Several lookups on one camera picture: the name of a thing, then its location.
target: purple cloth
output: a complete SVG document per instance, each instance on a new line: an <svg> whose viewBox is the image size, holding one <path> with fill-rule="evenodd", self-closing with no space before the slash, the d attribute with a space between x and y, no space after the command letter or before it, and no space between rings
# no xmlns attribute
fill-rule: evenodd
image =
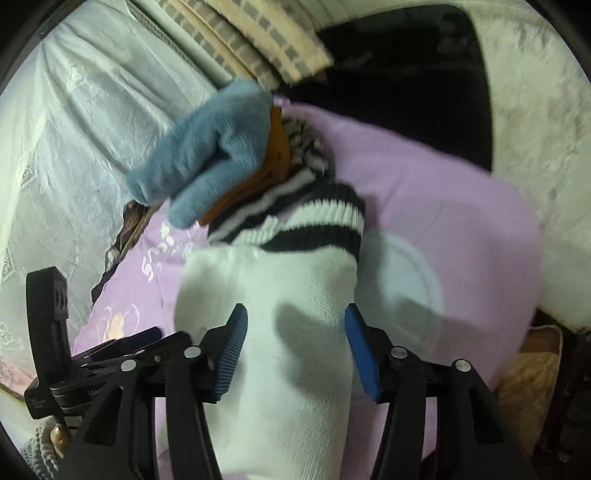
<svg viewBox="0 0 591 480"><path fill-rule="evenodd" d="M516 354L537 302L540 235L516 188L465 161L318 108L292 105L284 113L302 116L321 132L336 178L353 184L366 199L367 262L379 262L380 255L384 264L394 259L393 266L414 269L425 285L425 304L402 302L399 311L390 312L393 301L404 299L404 282L398 280L402 287L394 300L383 299L386 316L368 318L362 310L368 324L386 322L379 326L424 359L449 364L466 358L491 385ZM173 331L184 258L206 246L206 230L177 231L166 217L167 205L109 280L75 341L75 353L154 325ZM363 262L362 246L359 275L366 280L356 301L370 311L374 299L365 297L374 290L389 295L388 284L396 281L367 277ZM404 324L421 315L428 320L420 332L415 324ZM386 410L354 396L342 480L369 478ZM424 455L434 449L435 435L435 404L429 401Z"/></svg>

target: gray knitted item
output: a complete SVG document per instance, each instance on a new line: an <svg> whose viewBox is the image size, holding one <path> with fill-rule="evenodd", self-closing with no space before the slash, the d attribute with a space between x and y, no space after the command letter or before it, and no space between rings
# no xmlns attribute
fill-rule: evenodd
<svg viewBox="0 0 591 480"><path fill-rule="evenodd" d="M35 429L34 437L21 448L21 455L41 480L56 477L60 466L60 457L51 442L51 431L56 421L51 417L43 419Z"/></svg>

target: silver screw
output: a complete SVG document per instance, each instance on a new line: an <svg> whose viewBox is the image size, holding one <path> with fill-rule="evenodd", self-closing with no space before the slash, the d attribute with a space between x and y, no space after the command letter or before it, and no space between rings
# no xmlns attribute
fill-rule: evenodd
<svg viewBox="0 0 591 480"><path fill-rule="evenodd" d="M199 355L201 355L201 349L196 345L192 345L185 349L183 355L186 358L197 358Z"/></svg>
<svg viewBox="0 0 591 480"><path fill-rule="evenodd" d="M124 372L131 372L137 366L138 363L130 358L129 360L126 360L121 364L121 370L123 370Z"/></svg>
<svg viewBox="0 0 591 480"><path fill-rule="evenodd" d="M394 358L406 358L408 356L408 352L401 346L395 346L390 350L390 355L392 355Z"/></svg>
<svg viewBox="0 0 591 480"><path fill-rule="evenodd" d="M456 362L456 368L460 372L469 372L470 369L472 368L472 366L470 365L470 362L468 362L466 360L458 360Z"/></svg>

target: white sock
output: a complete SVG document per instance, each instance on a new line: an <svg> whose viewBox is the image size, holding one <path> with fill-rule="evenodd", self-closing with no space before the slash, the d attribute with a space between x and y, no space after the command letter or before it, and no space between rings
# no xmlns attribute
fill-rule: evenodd
<svg viewBox="0 0 591 480"><path fill-rule="evenodd" d="M353 375L343 317L355 291L364 211L349 186L326 185L285 224L270 217L232 245L188 259L177 330L199 343L236 303L248 309L230 390L206 406L223 474L339 477Z"/></svg>

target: blue sock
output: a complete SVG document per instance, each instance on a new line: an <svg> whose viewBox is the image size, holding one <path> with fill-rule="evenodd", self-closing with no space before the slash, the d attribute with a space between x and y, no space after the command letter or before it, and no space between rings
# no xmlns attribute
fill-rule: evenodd
<svg viewBox="0 0 591 480"><path fill-rule="evenodd" d="M262 165L273 106L270 93L239 79L182 119L148 161L126 176L134 199L158 205L171 198L168 219L189 228L213 204Z"/></svg>

